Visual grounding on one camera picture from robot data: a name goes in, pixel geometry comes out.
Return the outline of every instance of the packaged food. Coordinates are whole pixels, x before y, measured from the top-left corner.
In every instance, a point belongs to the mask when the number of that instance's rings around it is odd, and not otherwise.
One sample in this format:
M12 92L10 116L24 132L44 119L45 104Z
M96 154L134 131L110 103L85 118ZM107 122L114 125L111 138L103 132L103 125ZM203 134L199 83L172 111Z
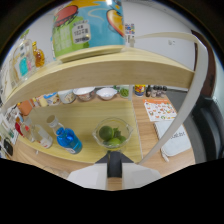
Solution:
M47 103L47 101L44 99L44 96L43 96L43 95L37 97L37 100L39 101L41 107L46 107L46 106L48 106L48 103Z
M44 99L49 106L58 105L61 102L57 92L44 95Z

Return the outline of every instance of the bottle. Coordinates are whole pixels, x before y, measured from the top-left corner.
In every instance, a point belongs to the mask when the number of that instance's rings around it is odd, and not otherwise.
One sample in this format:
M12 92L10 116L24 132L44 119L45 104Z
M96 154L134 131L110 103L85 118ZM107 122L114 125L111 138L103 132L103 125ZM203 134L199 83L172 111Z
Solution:
M147 89L145 91L145 95L146 95L146 97L150 97L150 95L151 95L151 87L150 87L150 85L148 85L148 87L147 87Z
M64 147L71 154L77 154L81 151L82 143L72 129L65 128L54 115L47 118L47 124L53 129L60 146Z
M30 142L34 142L34 138L32 136L30 128L20 120L19 116L16 117L16 122L19 124L20 131L23 134L23 136L26 137Z
M161 97L162 86L158 86L156 97Z
M15 122L15 129L22 137L24 137L24 135L23 135L23 133L21 132L21 129L20 129L20 124L17 123L17 122Z
M35 57L35 65L36 67L41 67L44 65L45 63L45 57L44 57L44 53L41 49L37 49L37 42L34 41L32 46L33 46L33 55Z
M157 89L158 89L158 86L153 86L152 92L151 92L151 97L156 97Z
M29 127L34 140L46 149L51 147L53 138L40 125L33 124L29 117L24 119L24 123Z
M163 89L161 91L161 97L164 98L164 96L166 95L166 91L167 91L167 87L166 86L163 86Z

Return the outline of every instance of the bowl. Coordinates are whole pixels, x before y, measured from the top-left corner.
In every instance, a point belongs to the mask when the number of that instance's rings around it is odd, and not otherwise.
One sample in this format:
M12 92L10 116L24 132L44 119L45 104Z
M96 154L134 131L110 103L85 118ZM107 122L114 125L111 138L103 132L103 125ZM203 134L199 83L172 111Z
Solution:
M101 138L102 130L104 126L109 126L113 129L112 135L105 140ZM93 130L92 135L96 142L103 146L103 150L108 151L120 151L123 152L126 149L126 144L129 142L131 138L131 134L133 132L133 128L126 123L124 120L116 117L107 118L102 120L96 128ZM120 143L114 141L114 138L119 139Z
M103 100L110 100L115 94L117 94L117 90L113 88L102 88L98 90L96 94Z
M89 101L95 95L95 87L85 87L79 89L73 89L73 93L83 101Z
M128 95L127 96L125 96L124 94L122 94L122 91L123 90L127 90L128 91ZM122 97L122 98L128 98L128 96L129 96L129 85L121 85L120 86L120 89L119 89L119 93L120 93L120 96Z

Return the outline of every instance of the wooden countertop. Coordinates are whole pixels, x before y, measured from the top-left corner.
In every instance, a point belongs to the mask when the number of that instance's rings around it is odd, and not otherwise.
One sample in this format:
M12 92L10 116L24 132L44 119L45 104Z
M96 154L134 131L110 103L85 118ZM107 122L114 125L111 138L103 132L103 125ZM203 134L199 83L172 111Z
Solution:
M143 104L144 98L146 97L136 97L134 95L132 98L135 116L138 124L138 131L140 134L140 143L143 157L153 148L153 146L158 141L158 137L154 129L153 123L150 122ZM95 99L93 99L92 101L99 102L102 100L96 96ZM117 94L117 96L113 98L112 101L127 101L127 99L123 99L120 97L119 94ZM80 100L76 99L74 103L81 102ZM24 144L19 140L17 140L16 145L14 146L14 154L11 159L17 162L31 164L39 168L43 168L44 166L50 166L53 168L65 170L67 172L82 169L84 167L92 165L89 163L81 163L77 161L70 161L53 157L42 152L38 152L38 154L36 154L35 149L29 147L28 145ZM169 157L169 160L170 162L165 162L159 151L155 153L148 161L146 161L143 166L158 170L162 177L168 176L178 170L195 164L193 149L191 148L174 157ZM108 190L121 189L122 180L120 178L108 178Z

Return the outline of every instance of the spice jar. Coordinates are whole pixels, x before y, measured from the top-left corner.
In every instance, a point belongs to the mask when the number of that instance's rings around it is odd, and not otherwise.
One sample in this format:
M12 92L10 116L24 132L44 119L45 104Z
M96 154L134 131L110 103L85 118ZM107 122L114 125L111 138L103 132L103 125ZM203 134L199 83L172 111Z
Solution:
M157 90L158 90L158 86L153 86L151 91L151 97L156 97Z
M161 97L162 86L158 86L156 97Z
M163 89L161 91L161 97L164 97L166 95L167 87L163 86Z
M145 91L145 95L146 95L146 97L150 97L150 95L151 95L151 87L150 87L150 85L148 85L148 87L147 87L147 89Z

